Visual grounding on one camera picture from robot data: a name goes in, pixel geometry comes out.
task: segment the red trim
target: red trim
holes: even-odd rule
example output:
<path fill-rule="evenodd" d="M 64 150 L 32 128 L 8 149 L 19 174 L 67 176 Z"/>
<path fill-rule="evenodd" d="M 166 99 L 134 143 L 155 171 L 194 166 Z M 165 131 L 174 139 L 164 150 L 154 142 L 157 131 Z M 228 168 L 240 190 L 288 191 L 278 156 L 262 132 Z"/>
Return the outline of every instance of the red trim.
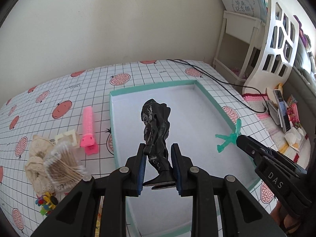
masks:
<path fill-rule="evenodd" d="M 293 159 L 293 162 L 296 163 L 296 162 L 298 161 L 299 157 L 300 157 L 300 156 L 299 156 L 298 154 L 296 154 L 295 157 L 294 157 L 294 159 Z"/>
<path fill-rule="evenodd" d="M 259 94 L 259 93 L 244 93 L 244 94 L 242 95 L 242 97 L 245 97 L 245 96 L 266 97 L 266 98 L 268 98 L 268 96 L 267 96 L 265 93 L 263 93 L 263 94 Z"/>

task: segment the red fruit print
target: red fruit print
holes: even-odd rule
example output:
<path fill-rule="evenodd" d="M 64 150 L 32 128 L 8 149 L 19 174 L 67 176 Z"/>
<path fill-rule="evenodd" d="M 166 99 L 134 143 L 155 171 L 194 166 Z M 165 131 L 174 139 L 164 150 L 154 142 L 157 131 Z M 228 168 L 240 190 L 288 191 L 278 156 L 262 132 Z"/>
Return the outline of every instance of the red fruit print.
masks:
<path fill-rule="evenodd" d="M 115 76 L 112 76 L 110 80 L 110 84 L 113 86 L 121 86 L 125 83 L 127 83 L 128 80 L 130 80 L 131 76 L 127 73 L 118 74 Z"/>
<path fill-rule="evenodd" d="M 13 111 L 16 109 L 16 105 L 14 105 L 11 109 L 10 112 L 8 114 L 8 116 L 11 116 L 11 114 L 13 113 Z"/>
<path fill-rule="evenodd" d="M 77 76 L 80 76 L 83 72 L 85 72 L 85 70 L 72 73 L 70 76 L 71 77 L 77 77 Z"/>
<path fill-rule="evenodd" d="M 0 166 L 0 183 L 2 182 L 3 179 L 3 167 Z"/>
<path fill-rule="evenodd" d="M 274 197 L 273 192 L 269 189 L 269 187 L 264 182 L 262 182 L 261 187 L 260 187 L 260 197 L 264 204 L 270 203 Z"/>
<path fill-rule="evenodd" d="M 13 209 L 12 210 L 12 218 L 13 218 L 13 222 L 16 225 L 16 227 L 18 227 L 18 229 L 23 230 L 24 229 L 24 223 L 23 223 L 23 219 L 21 216 L 21 213 L 19 212 L 18 209 Z"/>
<path fill-rule="evenodd" d="M 48 90 L 43 92 L 39 97 L 36 98 L 35 102 L 36 103 L 42 102 L 47 97 L 48 94 L 49 94 Z"/>
<path fill-rule="evenodd" d="M 16 123 L 18 122 L 18 120 L 19 120 L 19 116 L 16 116 L 16 117 L 12 120 L 12 122 L 11 122 L 11 124 L 10 124 L 10 130 L 15 127 Z"/>
<path fill-rule="evenodd" d="M 52 117 L 54 119 L 58 119 L 60 117 L 62 117 L 63 115 L 65 115 L 67 113 L 68 110 L 70 110 L 72 106 L 72 102 L 71 101 L 63 101 L 62 103 L 58 103 L 57 107 L 54 109 L 53 113 L 52 113 Z"/>
<path fill-rule="evenodd" d="M 228 107 L 228 106 L 225 106 L 223 107 L 223 110 L 226 112 L 226 114 L 229 116 L 230 120 L 236 124 L 237 122 L 237 119 L 239 119 L 239 116 L 237 114 L 237 112 L 231 108 L 231 107 Z"/>
<path fill-rule="evenodd" d="M 106 130 L 107 133 L 110 133 L 109 136 L 106 139 L 106 148 L 109 151 L 109 153 L 111 153 L 112 155 L 114 150 L 113 150 L 113 139 L 112 139 L 112 134 L 111 134 L 111 128 Z"/>
<path fill-rule="evenodd" d="M 195 76 L 195 77 L 202 76 L 202 73 L 194 68 L 186 69 L 185 73 L 189 76 Z"/>
<path fill-rule="evenodd" d="M 142 64 L 153 64 L 156 63 L 156 61 L 140 61 Z"/>
<path fill-rule="evenodd" d="M 37 87 L 37 86 L 34 86 L 34 87 L 30 88 L 30 89 L 27 91 L 27 93 L 33 92 L 36 87 Z"/>
<path fill-rule="evenodd" d="M 27 137 L 21 138 L 21 140 L 18 142 L 18 144 L 15 147 L 15 155 L 17 157 L 20 156 L 21 158 L 22 153 L 25 151 L 26 145 L 27 145 Z"/>

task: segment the black figurine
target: black figurine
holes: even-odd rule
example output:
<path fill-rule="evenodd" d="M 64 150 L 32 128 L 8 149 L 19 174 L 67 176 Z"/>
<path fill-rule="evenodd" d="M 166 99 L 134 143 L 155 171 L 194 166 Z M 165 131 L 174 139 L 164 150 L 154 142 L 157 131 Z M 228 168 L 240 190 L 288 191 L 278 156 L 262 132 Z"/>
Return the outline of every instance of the black figurine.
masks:
<path fill-rule="evenodd" d="M 167 104 L 159 104 L 154 99 L 146 101 L 142 109 L 141 117 L 145 124 L 144 140 L 146 142 L 143 152 L 148 156 L 149 163 L 159 173 L 156 178 L 143 183 L 143 186 L 153 186 L 152 190 L 175 187 L 173 169 L 168 161 L 166 148 L 170 111 Z"/>

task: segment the smartphone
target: smartphone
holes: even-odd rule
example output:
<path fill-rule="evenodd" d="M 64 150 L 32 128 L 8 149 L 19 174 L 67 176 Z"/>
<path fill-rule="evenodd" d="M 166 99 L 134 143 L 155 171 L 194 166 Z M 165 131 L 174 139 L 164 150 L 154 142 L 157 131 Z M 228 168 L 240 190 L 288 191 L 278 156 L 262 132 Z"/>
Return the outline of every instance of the smartphone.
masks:
<path fill-rule="evenodd" d="M 273 93 L 274 93 L 274 96 L 275 96 L 275 98 L 278 102 L 278 105 L 279 105 L 278 112 L 279 112 L 281 126 L 283 128 L 283 132 L 286 133 L 287 131 L 289 131 L 291 129 L 291 125 L 290 125 L 288 113 L 286 111 L 285 101 L 284 101 L 282 94 L 279 90 L 273 90 Z"/>

